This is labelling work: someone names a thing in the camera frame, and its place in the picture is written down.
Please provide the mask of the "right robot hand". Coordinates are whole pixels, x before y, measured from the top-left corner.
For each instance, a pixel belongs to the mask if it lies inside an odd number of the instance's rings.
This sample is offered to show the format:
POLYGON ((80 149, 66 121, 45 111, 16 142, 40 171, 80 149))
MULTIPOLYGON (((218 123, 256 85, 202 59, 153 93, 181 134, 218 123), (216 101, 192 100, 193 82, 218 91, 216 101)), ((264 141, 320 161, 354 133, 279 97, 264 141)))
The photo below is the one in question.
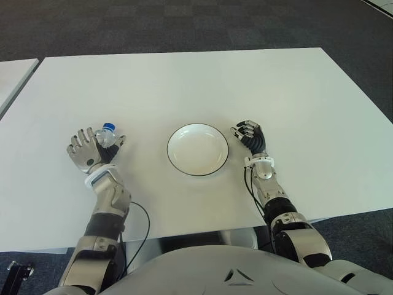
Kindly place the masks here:
POLYGON ((243 146, 250 150, 252 155, 265 152, 266 141, 259 124, 251 120, 244 120, 232 127, 232 134, 243 146))

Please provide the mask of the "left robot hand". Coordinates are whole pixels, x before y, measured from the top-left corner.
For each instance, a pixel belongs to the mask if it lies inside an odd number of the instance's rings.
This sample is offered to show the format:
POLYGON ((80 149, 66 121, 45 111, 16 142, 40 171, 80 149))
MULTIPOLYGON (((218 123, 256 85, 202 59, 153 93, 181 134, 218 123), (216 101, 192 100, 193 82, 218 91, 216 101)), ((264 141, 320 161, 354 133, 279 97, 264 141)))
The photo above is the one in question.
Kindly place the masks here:
POLYGON ((116 137, 111 146, 103 147, 99 144, 93 129, 88 127, 86 130, 78 130, 77 134, 71 137, 71 143, 67 146, 66 151, 75 166, 81 172, 89 175, 99 167, 110 164, 125 141, 126 136, 122 135, 116 137))

